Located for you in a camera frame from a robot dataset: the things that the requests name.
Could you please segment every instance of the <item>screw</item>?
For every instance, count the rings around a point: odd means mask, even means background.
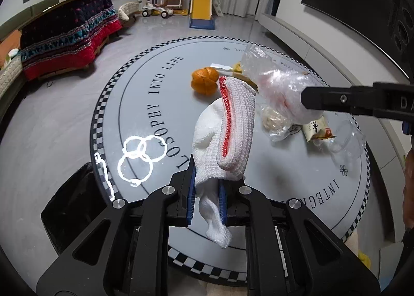
[[[252,193],[252,189],[249,186],[240,186],[239,192],[243,195],[248,195]]]
[[[162,188],[162,193],[169,195],[169,194],[173,194],[175,192],[175,188],[173,188],[172,186],[164,186]]]
[[[125,206],[125,200],[117,199],[112,203],[112,206],[115,208],[123,208]]]
[[[291,208],[297,209],[302,206],[302,203],[297,199],[289,200],[289,206]]]

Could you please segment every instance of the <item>snack package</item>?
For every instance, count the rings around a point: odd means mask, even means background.
[[[324,116],[315,121],[311,121],[308,124],[302,125],[302,131],[308,142],[312,139],[329,139],[335,137],[332,134],[332,130],[328,127]]]
[[[313,76],[296,70],[282,70],[258,45],[249,44],[241,58],[243,75],[255,84],[259,94],[293,124],[307,124],[322,116],[320,110],[308,110],[301,103],[307,86],[318,86]]]
[[[265,103],[256,105],[262,124],[272,142],[283,141],[289,136],[292,123]]]

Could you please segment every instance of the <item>orange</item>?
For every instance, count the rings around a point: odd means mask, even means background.
[[[219,73],[212,67],[197,69],[191,74],[193,80],[191,87],[203,95],[213,95],[217,91],[217,80]]]

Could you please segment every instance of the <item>white toy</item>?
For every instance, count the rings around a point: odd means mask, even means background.
[[[163,8],[160,5],[154,5],[152,0],[146,0],[145,5],[142,6],[142,16],[149,17],[153,11],[158,11],[162,18],[168,18],[174,14],[174,11],[170,8]]]

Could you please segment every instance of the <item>blue gripper pad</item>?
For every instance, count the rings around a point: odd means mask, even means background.
[[[222,179],[219,179],[219,209],[221,222],[225,225],[227,223],[227,196]]]
[[[188,196],[187,196],[187,224],[191,225],[191,220],[193,219],[194,215],[194,203],[195,203],[195,165],[193,166],[193,173],[191,174],[191,182],[190,182],[190,188],[188,190]]]

